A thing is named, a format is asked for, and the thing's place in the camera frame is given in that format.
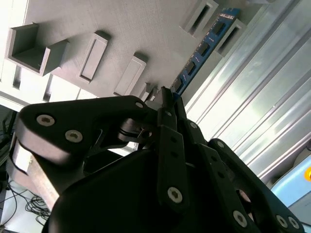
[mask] corrugated metal panel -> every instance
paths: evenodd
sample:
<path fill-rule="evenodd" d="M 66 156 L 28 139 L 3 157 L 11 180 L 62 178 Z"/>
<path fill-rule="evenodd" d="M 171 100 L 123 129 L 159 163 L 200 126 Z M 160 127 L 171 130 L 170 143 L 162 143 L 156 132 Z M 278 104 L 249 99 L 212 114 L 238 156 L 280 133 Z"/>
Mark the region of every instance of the corrugated metal panel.
<path fill-rule="evenodd" d="M 262 179 L 311 138 L 310 12 L 309 0 L 263 8 L 186 106 Z"/>

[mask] orange light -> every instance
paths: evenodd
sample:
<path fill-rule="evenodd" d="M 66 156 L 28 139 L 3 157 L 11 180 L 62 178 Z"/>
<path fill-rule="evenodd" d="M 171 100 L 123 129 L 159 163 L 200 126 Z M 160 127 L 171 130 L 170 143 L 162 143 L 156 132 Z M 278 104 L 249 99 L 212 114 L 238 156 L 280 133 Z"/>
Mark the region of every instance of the orange light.
<path fill-rule="evenodd" d="M 311 167 L 309 167 L 305 172 L 305 178 L 307 181 L 311 182 Z"/>

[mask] tangled wires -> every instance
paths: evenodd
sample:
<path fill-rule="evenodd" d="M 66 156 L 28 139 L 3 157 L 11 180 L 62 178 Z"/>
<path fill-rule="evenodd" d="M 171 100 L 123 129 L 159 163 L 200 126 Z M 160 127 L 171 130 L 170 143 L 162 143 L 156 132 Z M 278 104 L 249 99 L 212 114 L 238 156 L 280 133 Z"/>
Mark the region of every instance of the tangled wires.
<path fill-rule="evenodd" d="M 27 201 L 27 204 L 25 205 L 25 210 L 36 214 L 37 217 L 35 218 L 35 220 L 42 226 L 44 226 L 44 223 L 42 223 L 40 219 L 43 219 L 45 222 L 50 216 L 50 211 L 47 208 L 44 200 L 37 195 L 32 197 L 30 201 Z"/>
<path fill-rule="evenodd" d="M 47 208 L 44 200 L 41 198 L 41 197 L 38 197 L 36 194 L 32 193 L 33 194 L 33 197 L 30 199 L 28 197 L 25 197 L 22 195 L 22 193 L 26 192 L 26 191 L 29 191 L 29 190 L 24 190 L 23 192 L 21 193 L 18 193 L 16 192 L 12 186 L 11 186 L 11 182 L 10 181 L 8 183 L 8 188 L 12 191 L 13 193 L 13 196 L 12 197 L 9 197 L 7 199 L 5 199 L 4 201 L 10 199 L 10 198 L 13 198 L 15 199 L 15 210 L 14 210 L 14 213 L 12 214 L 12 216 L 3 224 L 5 225 L 6 223 L 8 223 L 11 218 L 14 216 L 14 214 L 16 213 L 16 210 L 17 210 L 17 200 L 16 200 L 16 197 L 17 196 L 20 196 L 22 198 L 25 199 L 25 201 L 27 202 L 27 204 L 25 205 L 25 210 L 28 211 L 28 212 L 31 212 L 31 213 L 34 213 L 37 215 L 37 217 L 35 218 L 35 220 L 41 224 L 42 226 L 44 226 L 44 223 L 42 223 L 42 220 L 46 221 L 48 220 L 49 218 L 49 215 L 50 215 L 50 212 L 49 212 L 49 209 Z"/>

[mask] blue circuit board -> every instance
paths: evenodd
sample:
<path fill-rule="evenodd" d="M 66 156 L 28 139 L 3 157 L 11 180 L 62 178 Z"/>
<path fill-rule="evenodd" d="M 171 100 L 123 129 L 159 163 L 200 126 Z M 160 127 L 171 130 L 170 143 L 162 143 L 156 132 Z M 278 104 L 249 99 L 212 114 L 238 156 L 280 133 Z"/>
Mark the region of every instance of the blue circuit board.
<path fill-rule="evenodd" d="M 171 91 L 175 100 L 183 94 L 187 86 L 236 20 L 239 12 L 240 9 L 238 8 L 224 8 L 219 14 L 202 42 L 196 48 L 185 67 L 172 84 Z"/>

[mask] gray bracket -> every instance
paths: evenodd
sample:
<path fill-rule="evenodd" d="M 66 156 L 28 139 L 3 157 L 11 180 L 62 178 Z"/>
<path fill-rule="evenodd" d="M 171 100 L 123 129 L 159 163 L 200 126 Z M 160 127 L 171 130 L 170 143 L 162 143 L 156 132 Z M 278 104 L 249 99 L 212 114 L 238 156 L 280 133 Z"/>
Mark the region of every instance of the gray bracket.
<path fill-rule="evenodd" d="M 36 44 L 38 29 L 35 23 L 10 28 L 5 57 L 19 67 L 44 76 L 60 66 L 68 41 L 40 48 Z"/>
<path fill-rule="evenodd" d="M 154 85 L 150 84 L 150 83 L 144 83 L 143 87 L 140 89 L 139 91 L 139 98 L 142 101 L 146 101 L 149 98 L 152 97 L 152 94 L 154 93 L 155 89 L 157 90 L 156 87 L 154 87 Z"/>
<path fill-rule="evenodd" d="M 245 29 L 246 25 L 236 19 L 226 34 L 223 36 L 219 44 L 216 46 L 215 51 L 217 51 L 222 57 L 225 57 L 233 45 L 240 38 Z"/>
<path fill-rule="evenodd" d="M 199 0 L 180 27 L 193 37 L 199 36 L 217 7 L 213 0 Z"/>
<path fill-rule="evenodd" d="M 114 94 L 118 96 L 130 95 L 146 65 L 147 64 L 143 60 L 133 56 L 126 70 L 124 71 L 122 78 L 120 79 L 114 91 Z"/>
<path fill-rule="evenodd" d="M 87 47 L 85 57 L 79 69 L 78 77 L 90 83 L 94 78 L 97 67 L 105 52 L 108 40 L 105 33 L 96 31 L 93 33 L 90 43 Z"/>

